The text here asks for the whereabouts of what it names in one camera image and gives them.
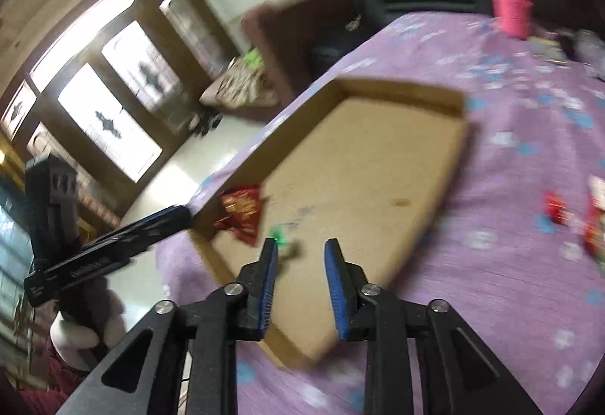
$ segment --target small red packet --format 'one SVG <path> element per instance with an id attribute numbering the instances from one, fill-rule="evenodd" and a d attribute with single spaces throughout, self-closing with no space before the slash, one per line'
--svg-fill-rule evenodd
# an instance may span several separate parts
<path id="1" fill-rule="evenodd" d="M 225 191 L 220 199 L 229 215 L 215 222 L 214 227 L 231 232 L 240 241 L 254 246 L 261 219 L 260 186 L 240 186 Z"/>

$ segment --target pink bottle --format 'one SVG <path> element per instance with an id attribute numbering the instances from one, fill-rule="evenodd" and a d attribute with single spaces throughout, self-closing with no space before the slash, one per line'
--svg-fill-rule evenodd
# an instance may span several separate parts
<path id="1" fill-rule="evenodd" d="M 498 28 L 512 38 L 529 36 L 532 3 L 530 0 L 493 0 Z"/>

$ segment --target triangular cutout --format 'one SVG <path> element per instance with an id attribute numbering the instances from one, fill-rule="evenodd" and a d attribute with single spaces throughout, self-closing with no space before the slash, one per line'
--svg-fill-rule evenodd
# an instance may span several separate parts
<path id="1" fill-rule="evenodd" d="M 458 328 L 452 331 L 451 338 L 458 357 L 464 389 L 473 392 L 494 383 L 498 378 L 496 370 L 465 333 Z"/>
<path id="2" fill-rule="evenodd" d="M 101 382 L 120 391 L 134 393 L 152 338 L 152 330 L 141 331 L 122 355 L 105 371 Z"/>

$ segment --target green object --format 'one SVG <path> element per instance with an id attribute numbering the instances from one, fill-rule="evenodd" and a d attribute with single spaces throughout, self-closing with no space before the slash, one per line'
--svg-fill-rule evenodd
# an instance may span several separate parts
<path id="1" fill-rule="evenodd" d="M 261 52 L 258 51 L 258 48 L 248 51 L 244 55 L 244 61 L 246 62 L 246 66 L 249 68 L 260 68 L 262 66 Z"/>
<path id="2" fill-rule="evenodd" d="M 268 236 L 277 242 L 277 248 L 283 248 L 290 244 L 290 241 L 285 236 L 283 225 L 274 225 L 269 229 Z"/>

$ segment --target hand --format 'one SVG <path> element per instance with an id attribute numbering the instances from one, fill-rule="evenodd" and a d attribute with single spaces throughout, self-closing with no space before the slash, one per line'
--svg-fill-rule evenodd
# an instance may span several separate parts
<path id="1" fill-rule="evenodd" d="M 122 313 L 124 305 L 113 290 L 108 290 L 110 317 L 105 323 L 103 343 L 109 349 L 115 347 L 126 334 Z M 63 319 L 59 312 L 50 327 L 50 339 L 64 362 L 79 371 L 90 371 L 90 367 L 82 359 L 78 350 L 96 347 L 99 344 L 98 335 L 85 326 L 71 323 Z"/>

